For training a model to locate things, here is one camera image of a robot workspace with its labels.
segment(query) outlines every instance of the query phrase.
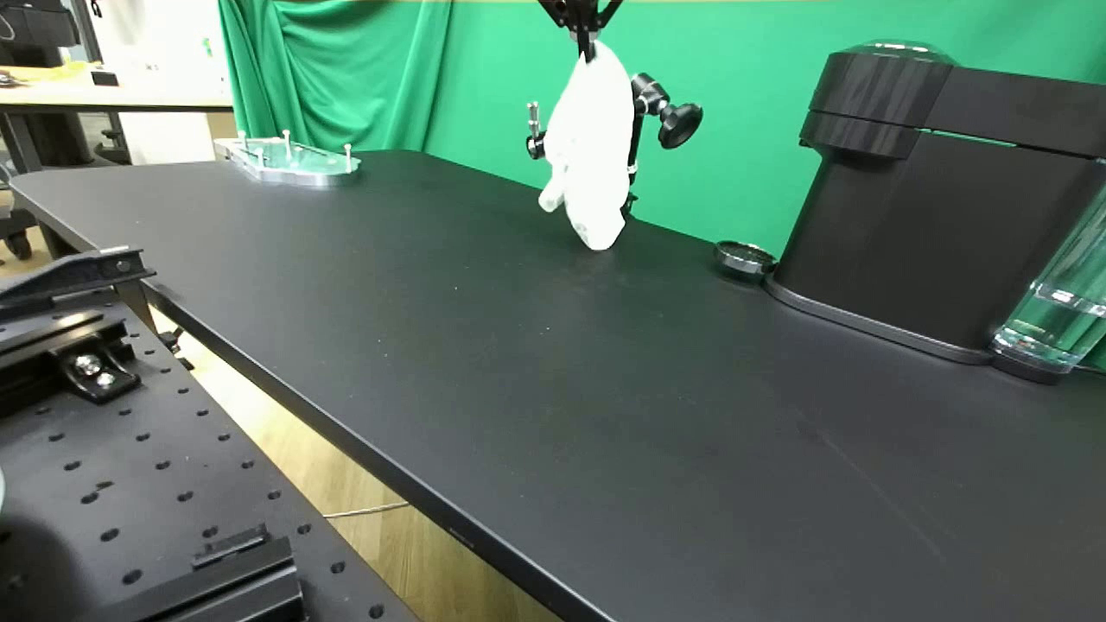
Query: coffee machine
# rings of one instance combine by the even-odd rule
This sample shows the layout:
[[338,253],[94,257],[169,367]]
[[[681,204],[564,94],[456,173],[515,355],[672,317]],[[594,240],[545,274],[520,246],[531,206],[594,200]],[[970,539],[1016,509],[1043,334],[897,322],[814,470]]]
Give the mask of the coffee machine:
[[823,167],[767,290],[981,364],[996,325],[1106,189],[1106,85],[860,44],[829,54],[800,146]]

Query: wall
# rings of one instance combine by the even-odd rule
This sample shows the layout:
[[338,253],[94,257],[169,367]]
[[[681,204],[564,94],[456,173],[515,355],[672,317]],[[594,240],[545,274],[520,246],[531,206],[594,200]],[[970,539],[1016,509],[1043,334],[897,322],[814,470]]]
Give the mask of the wall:
[[[645,125],[637,213],[782,253],[820,167],[799,129],[829,53],[907,37],[960,64],[1106,84],[1102,17],[1102,0],[626,0],[603,41],[704,107],[681,151]],[[545,161],[520,151],[525,100],[550,109],[569,62],[534,0],[459,0],[428,151],[541,182]]]

